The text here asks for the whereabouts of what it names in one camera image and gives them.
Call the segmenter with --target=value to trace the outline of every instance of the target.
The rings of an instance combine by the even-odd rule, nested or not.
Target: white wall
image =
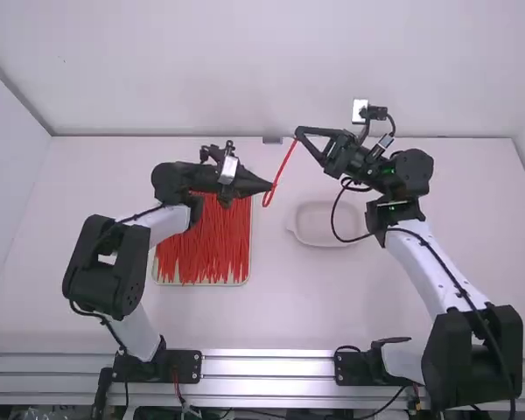
[[[0,270],[24,214],[50,136],[0,81]]]
[[[346,127],[358,95],[525,164],[525,0],[0,0],[0,67],[64,135]]]

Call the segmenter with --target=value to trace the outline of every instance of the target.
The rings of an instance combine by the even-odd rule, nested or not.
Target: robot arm
[[[367,352],[337,353],[337,384],[400,385],[401,378],[409,378],[425,385],[438,410],[519,396],[521,317],[510,305],[496,306],[474,288],[441,249],[420,210],[419,198],[430,191],[433,159],[417,149],[383,156],[395,134],[387,108],[354,101],[353,115],[354,123],[364,124],[359,135],[297,127],[296,138],[327,175],[348,177],[343,191],[363,184],[364,191],[381,194],[367,203],[367,229],[405,268],[434,323],[418,352],[409,350],[410,338],[393,338],[373,342]],[[390,120],[393,130],[368,149],[362,144],[371,120]],[[329,141],[321,151],[307,135]],[[473,337],[481,344],[474,345]],[[362,369],[368,375],[362,375]],[[354,378],[351,372],[360,376]]]
[[[165,350],[163,338],[140,304],[148,252],[200,219],[203,201],[191,192],[215,193],[229,207],[233,199],[272,187],[245,169],[234,150],[233,142],[228,141],[225,149],[203,146],[200,164],[159,164],[151,174],[159,206],[119,220],[95,214],[80,232],[66,269],[63,294],[78,313],[102,319],[125,354],[141,362],[149,363]],[[204,164],[208,158],[216,165]],[[113,254],[113,264],[100,257]]]

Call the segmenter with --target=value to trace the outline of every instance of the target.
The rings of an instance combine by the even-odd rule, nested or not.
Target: black mounting bracket
[[[152,361],[144,362],[137,357],[119,351],[113,367],[104,367],[99,373],[97,391],[92,405],[92,420],[101,420],[107,401],[107,392],[113,382],[150,382],[195,384],[202,376],[202,352],[200,350],[167,350],[162,336]]]
[[[379,339],[371,343],[366,352],[334,352],[334,380],[341,387],[373,386],[406,386],[412,381],[392,376],[383,365],[382,347],[388,343],[400,343],[410,340],[409,337],[392,337]]]
[[[384,387],[412,385],[406,378],[379,379],[372,373],[369,352],[338,352],[334,356],[334,380],[340,387]]]
[[[166,350],[165,340],[152,361],[118,353],[113,363],[113,382],[155,382],[194,384],[200,382],[202,352],[200,350]]]

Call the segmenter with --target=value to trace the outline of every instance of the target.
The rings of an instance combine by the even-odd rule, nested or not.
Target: metal frame
[[[182,385],[189,403],[200,407],[375,409],[397,387],[339,387],[334,381],[333,351],[202,350],[202,379]],[[91,405],[101,368],[111,366],[108,353],[0,353],[0,404]],[[523,393],[517,402],[525,411]],[[421,390],[423,406],[428,398]],[[406,409],[401,394],[393,409]],[[130,383],[130,406],[174,406],[171,384]],[[124,405],[124,387],[112,385],[108,404]],[[482,404],[486,410],[508,410],[508,402]]]

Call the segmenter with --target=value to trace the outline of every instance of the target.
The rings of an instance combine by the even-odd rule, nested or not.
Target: pile of red straws
[[[235,199],[224,209],[215,194],[205,197],[200,221],[157,245],[161,283],[243,283],[249,275],[251,202]]]

